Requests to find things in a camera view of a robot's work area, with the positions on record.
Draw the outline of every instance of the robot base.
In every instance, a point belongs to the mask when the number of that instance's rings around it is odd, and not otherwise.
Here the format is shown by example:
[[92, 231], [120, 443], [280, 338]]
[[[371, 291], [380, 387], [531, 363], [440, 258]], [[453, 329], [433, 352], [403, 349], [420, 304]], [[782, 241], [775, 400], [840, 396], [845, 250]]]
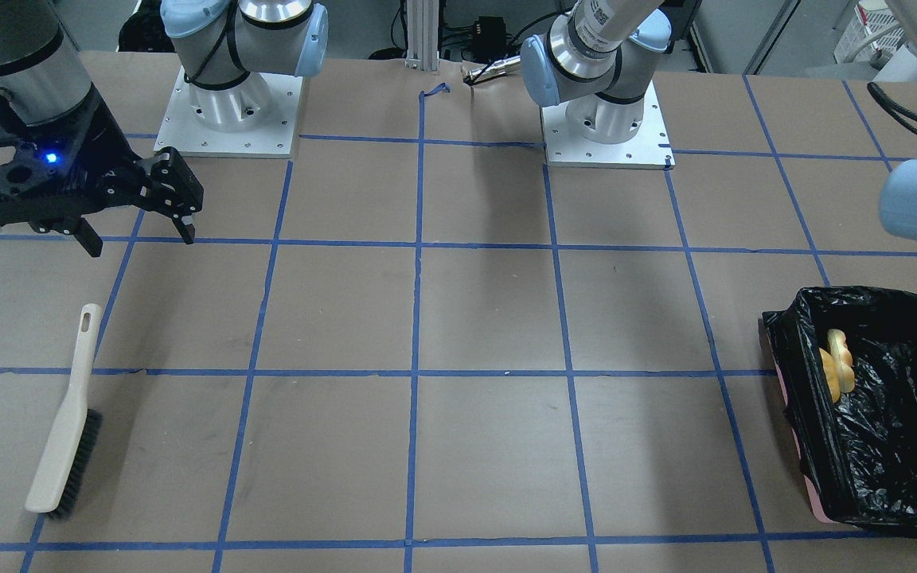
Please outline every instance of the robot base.
[[646, 116], [638, 133], [622, 144], [600, 144], [583, 138], [568, 124], [568, 102], [541, 109], [547, 164], [554, 167], [605, 167], [619, 170], [663, 170], [674, 167], [667, 128], [653, 84], [646, 90]]
[[158, 130], [154, 149], [174, 146], [190, 157], [259, 157], [291, 159], [295, 144], [302, 77], [262, 73], [277, 106], [249, 131], [216, 131], [197, 119], [185, 72], [179, 68], [165, 119]]

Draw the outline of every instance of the plastic crate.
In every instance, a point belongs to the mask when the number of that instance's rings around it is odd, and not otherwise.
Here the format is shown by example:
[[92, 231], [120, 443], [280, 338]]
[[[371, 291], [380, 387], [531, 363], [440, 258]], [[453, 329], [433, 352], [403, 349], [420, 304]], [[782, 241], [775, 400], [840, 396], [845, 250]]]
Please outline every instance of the plastic crate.
[[[894, 14], [891, 14], [891, 11], [866, 10], [862, 7], [861, 3], [855, 4], [854, 12], [855, 14], [852, 15], [848, 28], [844, 31], [844, 36], [841, 36], [841, 40], [837, 43], [837, 47], [833, 49], [833, 59], [836, 60], [837, 63], [843, 62], [845, 56], [850, 54], [856, 46], [865, 41], [866, 37], [869, 37], [895, 21]], [[863, 50], [855, 56], [855, 61], [869, 61], [872, 54], [876, 53], [876, 50], [884, 50], [892, 55], [898, 51], [898, 48], [901, 47], [902, 44], [903, 29], [896, 28], [892, 30], [892, 32], [887, 33], [887, 35], [880, 37], [876, 42], [863, 48]]]

